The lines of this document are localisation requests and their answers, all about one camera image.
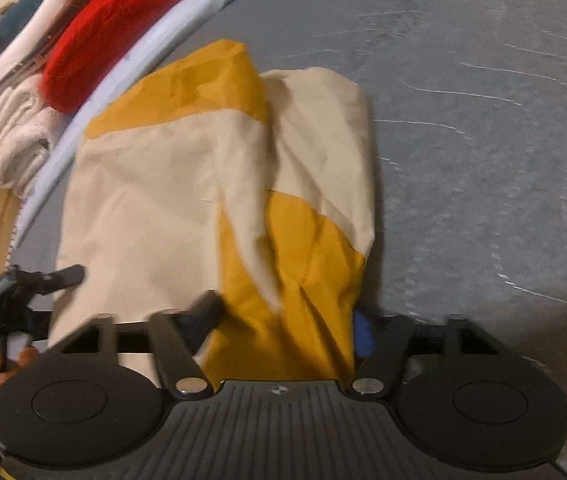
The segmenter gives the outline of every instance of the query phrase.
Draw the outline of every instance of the silver bolt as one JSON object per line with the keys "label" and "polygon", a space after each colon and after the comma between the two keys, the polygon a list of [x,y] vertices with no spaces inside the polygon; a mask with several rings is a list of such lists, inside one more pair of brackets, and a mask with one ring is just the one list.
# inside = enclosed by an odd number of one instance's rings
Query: silver bolt
{"label": "silver bolt", "polygon": [[353,383],[353,390],[361,395],[375,395],[383,390],[383,383],[378,379],[365,377]]}
{"label": "silver bolt", "polygon": [[199,377],[186,377],[176,382],[176,389],[185,395],[200,394],[208,387],[207,381]]}

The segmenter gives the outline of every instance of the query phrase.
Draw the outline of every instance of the yellow fabric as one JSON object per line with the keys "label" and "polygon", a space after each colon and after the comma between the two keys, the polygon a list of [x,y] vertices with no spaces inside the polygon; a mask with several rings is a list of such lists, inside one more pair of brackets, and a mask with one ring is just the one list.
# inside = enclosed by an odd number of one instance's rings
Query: yellow fabric
{"label": "yellow fabric", "polygon": [[[205,290],[226,312],[198,356],[227,379],[348,380],[352,310],[374,238],[368,107],[321,68],[258,75],[217,41],[96,118],[71,175],[55,344],[100,312],[135,322]],[[119,361],[156,381],[146,355]]]}
{"label": "yellow fabric", "polygon": [[239,110],[262,123],[268,120],[265,90],[246,47],[229,40],[216,41],[143,78],[94,118],[85,136],[95,139],[224,109]]}
{"label": "yellow fabric", "polygon": [[226,313],[203,370],[215,386],[246,380],[348,380],[354,372],[353,305],[364,257],[325,216],[295,196],[271,192],[268,234],[282,284],[282,311],[259,296],[221,214],[221,292]]}

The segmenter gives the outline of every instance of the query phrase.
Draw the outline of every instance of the black controller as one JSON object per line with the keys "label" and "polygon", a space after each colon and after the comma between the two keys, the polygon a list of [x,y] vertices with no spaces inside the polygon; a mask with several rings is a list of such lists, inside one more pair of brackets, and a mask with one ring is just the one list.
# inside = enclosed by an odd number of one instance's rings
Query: black controller
{"label": "black controller", "polygon": [[[188,314],[105,315],[68,336],[0,388],[1,466],[16,480],[567,480],[566,394],[468,320],[384,319],[347,385],[214,392],[192,355],[221,312],[208,293]],[[153,354],[162,387],[122,352]]]}

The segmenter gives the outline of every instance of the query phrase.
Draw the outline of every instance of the red fabric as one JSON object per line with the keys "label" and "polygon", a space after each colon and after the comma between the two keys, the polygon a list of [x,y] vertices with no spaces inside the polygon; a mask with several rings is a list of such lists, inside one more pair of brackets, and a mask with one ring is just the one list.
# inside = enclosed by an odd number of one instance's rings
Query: red fabric
{"label": "red fabric", "polygon": [[52,49],[43,97],[59,112],[76,112],[135,41],[179,1],[90,1]]}

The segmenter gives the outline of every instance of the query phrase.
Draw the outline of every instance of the gray surface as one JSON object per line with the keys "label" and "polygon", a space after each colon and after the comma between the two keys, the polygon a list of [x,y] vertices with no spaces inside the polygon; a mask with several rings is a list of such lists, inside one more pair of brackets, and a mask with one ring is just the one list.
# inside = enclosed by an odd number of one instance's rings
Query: gray surface
{"label": "gray surface", "polygon": [[[371,97],[365,303],[467,314],[567,391],[567,0],[237,0],[173,58],[218,38],[260,70],[325,66]],[[15,261],[39,261],[50,222]]]}
{"label": "gray surface", "polygon": [[[273,394],[282,386],[285,394]],[[176,404],[146,444],[105,465],[3,465],[32,480],[567,480],[547,464],[488,474],[441,463],[410,443],[381,404],[349,399],[334,381],[228,381],[211,399]]]}

